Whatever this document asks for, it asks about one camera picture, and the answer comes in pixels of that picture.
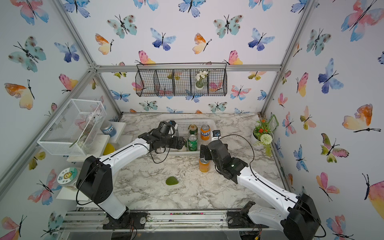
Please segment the orange juice can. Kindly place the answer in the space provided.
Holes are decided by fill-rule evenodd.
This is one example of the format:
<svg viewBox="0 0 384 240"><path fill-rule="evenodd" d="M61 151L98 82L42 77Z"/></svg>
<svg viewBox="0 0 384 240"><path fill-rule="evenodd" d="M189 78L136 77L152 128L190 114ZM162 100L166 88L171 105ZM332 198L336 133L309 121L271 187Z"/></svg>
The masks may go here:
<svg viewBox="0 0 384 240"><path fill-rule="evenodd" d="M205 160L204 158L199 159L199 170L202 173L207 173L210 170L210 161Z"/></svg>

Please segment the orange Fanta can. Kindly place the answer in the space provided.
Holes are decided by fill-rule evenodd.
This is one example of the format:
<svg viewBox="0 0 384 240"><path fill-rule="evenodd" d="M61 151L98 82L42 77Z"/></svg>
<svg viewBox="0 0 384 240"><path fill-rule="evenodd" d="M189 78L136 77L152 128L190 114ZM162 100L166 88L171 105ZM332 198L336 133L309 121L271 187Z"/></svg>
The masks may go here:
<svg viewBox="0 0 384 240"><path fill-rule="evenodd" d="M211 128L209 125L201 126L201 139L203 141L208 141L211 137Z"/></svg>

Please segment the green drink can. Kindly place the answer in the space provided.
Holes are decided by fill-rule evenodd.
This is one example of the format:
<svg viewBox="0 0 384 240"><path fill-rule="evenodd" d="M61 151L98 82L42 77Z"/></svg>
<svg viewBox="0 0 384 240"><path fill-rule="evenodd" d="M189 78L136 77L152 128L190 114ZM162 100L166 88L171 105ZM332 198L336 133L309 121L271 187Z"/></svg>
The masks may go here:
<svg viewBox="0 0 384 240"><path fill-rule="evenodd" d="M188 150L190 152L195 152L198 150L198 138L194 134L189 135L188 137Z"/></svg>

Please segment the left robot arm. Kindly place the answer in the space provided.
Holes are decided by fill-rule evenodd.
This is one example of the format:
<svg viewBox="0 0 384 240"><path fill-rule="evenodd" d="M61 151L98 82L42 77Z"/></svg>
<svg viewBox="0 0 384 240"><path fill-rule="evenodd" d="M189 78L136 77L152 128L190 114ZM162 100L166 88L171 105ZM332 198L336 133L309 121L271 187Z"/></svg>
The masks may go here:
<svg viewBox="0 0 384 240"><path fill-rule="evenodd" d="M113 193L113 177L127 164L146 154L160 149L180 150L186 140L179 136L175 121L159 123L148 133L143 133L125 147L102 157L90 156L85 159L76 188L109 217L118 220L128 210Z"/></svg>

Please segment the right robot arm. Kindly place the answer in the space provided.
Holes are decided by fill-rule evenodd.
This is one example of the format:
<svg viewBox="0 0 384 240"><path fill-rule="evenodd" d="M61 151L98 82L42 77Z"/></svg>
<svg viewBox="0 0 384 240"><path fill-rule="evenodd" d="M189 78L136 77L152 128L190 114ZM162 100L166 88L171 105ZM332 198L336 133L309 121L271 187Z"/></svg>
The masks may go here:
<svg viewBox="0 0 384 240"><path fill-rule="evenodd" d="M322 226L313 199L296 195L273 184L251 168L245 161L232 157L226 144L220 140L202 145L200 156L213 161L217 172L227 180L241 185L271 205L256 204L244 207L245 215L256 225L281 231L289 240L312 240Z"/></svg>

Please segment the white plastic perforated basket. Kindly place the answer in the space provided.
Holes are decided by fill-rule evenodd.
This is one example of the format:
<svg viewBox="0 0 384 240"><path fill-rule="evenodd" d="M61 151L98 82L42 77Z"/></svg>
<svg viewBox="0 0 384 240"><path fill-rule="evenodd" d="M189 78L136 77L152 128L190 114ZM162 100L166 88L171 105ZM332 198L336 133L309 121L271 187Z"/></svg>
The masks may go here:
<svg viewBox="0 0 384 240"><path fill-rule="evenodd" d="M216 130L216 124L211 119L177 119L177 120L167 120L175 121L178 125L179 136L183 137L186 140L186 145L181 150L169 149L169 148L160 148L156 150L156 153L162 154L167 153L170 150L170 155L175 156L198 156L200 154L201 145L208 145L212 141L212 131ZM188 137L189 137L189 125L196 125L198 127L198 150L195 152L190 152L188 150ZM211 137L208 141L203 141L201 139L201 126L209 125L211 128Z"/></svg>

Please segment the green leaf piece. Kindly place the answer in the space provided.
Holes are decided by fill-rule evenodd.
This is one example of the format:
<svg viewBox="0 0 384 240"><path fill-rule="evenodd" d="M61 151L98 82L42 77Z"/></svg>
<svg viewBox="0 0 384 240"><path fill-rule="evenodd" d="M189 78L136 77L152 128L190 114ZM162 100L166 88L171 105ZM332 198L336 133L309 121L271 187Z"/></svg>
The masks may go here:
<svg viewBox="0 0 384 240"><path fill-rule="evenodd" d="M178 179L174 176L168 177L166 179L166 185L168 186L177 185L178 183L179 183Z"/></svg>

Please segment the potted artificial plant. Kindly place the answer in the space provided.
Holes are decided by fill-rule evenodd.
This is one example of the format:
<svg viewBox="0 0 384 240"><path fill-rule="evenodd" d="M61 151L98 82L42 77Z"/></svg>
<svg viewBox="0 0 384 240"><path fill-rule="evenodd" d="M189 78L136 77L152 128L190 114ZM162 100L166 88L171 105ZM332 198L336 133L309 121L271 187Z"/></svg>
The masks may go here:
<svg viewBox="0 0 384 240"><path fill-rule="evenodd" d="M260 118L251 135L251 144L254 148L266 151L268 157L272 157L272 142L274 139L274 131L279 126L279 122L275 115L271 115L269 120Z"/></svg>

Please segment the white stepped shelf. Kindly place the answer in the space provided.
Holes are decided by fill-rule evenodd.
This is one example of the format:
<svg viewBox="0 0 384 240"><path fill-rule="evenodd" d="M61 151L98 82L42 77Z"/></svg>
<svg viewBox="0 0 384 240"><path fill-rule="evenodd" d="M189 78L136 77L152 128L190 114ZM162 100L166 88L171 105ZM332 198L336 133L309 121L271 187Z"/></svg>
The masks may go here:
<svg viewBox="0 0 384 240"><path fill-rule="evenodd" d="M90 155L87 156L70 156L68 158L68 162L74 162L75 166L80 166L80 163L83 163L86 157L89 157L91 155L95 157L100 157L103 155L104 150L106 149L108 144L112 144L116 150L120 149L121 147L124 147L128 143L130 143L133 139L133 136L130 135L124 135L123 132L126 128L127 123L123 122L112 122L112 125L115 127L115 130L117 133L111 138L109 135L105 135L99 130L98 135L96 136L94 142L91 144L91 151L89 152ZM76 197L76 191L62 188L56 197L56 199L59 200L71 200L74 201ZM84 195L79 193L79 202L86 202L89 201L89 199Z"/></svg>

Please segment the yellow canister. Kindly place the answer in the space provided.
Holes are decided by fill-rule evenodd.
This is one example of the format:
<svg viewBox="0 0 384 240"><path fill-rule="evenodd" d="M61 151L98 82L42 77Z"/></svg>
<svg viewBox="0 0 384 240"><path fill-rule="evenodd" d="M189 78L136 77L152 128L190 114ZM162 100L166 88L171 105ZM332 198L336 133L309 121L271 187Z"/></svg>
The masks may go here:
<svg viewBox="0 0 384 240"><path fill-rule="evenodd" d="M106 155L109 155L111 153L114 153L115 151L116 151L116 148L112 144L107 143L107 145L104 149L103 155L106 156Z"/></svg>

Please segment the blue cup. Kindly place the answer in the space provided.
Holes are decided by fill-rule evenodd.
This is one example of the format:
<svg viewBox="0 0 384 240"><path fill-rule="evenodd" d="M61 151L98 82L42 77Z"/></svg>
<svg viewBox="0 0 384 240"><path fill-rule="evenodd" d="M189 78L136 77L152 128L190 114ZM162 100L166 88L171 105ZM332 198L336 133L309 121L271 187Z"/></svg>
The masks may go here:
<svg viewBox="0 0 384 240"><path fill-rule="evenodd" d="M114 125L110 121L104 121L100 130L104 135L109 135L111 138L114 137L117 133Z"/></svg>

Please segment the white flower vase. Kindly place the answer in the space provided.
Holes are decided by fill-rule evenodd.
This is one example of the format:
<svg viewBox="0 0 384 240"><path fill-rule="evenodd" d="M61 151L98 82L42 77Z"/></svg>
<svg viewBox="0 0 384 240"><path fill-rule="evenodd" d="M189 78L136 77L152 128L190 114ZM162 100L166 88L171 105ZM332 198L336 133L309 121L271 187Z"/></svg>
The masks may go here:
<svg viewBox="0 0 384 240"><path fill-rule="evenodd" d="M204 87L207 86L208 82L208 71L199 71L195 76L195 88L197 90L202 90Z"/></svg>

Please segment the white mesh box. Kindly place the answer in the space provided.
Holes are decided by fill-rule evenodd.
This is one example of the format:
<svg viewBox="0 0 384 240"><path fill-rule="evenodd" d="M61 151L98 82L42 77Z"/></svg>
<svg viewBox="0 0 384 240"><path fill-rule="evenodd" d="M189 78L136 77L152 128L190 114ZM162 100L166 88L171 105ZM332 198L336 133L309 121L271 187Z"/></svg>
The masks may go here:
<svg viewBox="0 0 384 240"><path fill-rule="evenodd" d="M37 143L51 155L85 156L107 116L101 101L71 99Z"/></svg>

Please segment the metal base rail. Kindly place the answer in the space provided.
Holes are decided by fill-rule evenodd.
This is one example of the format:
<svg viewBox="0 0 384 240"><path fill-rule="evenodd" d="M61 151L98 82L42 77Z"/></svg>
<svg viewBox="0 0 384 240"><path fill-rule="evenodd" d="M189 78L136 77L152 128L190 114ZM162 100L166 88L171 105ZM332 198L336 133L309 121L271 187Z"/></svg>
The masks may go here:
<svg viewBox="0 0 384 240"><path fill-rule="evenodd" d="M256 223L241 214L239 209L207 210L133 210L122 223L111 220L103 211L68 212L60 228L70 232L194 232L194 231L274 231L275 220L282 215L274 209L256 208L258 214L267 217Z"/></svg>

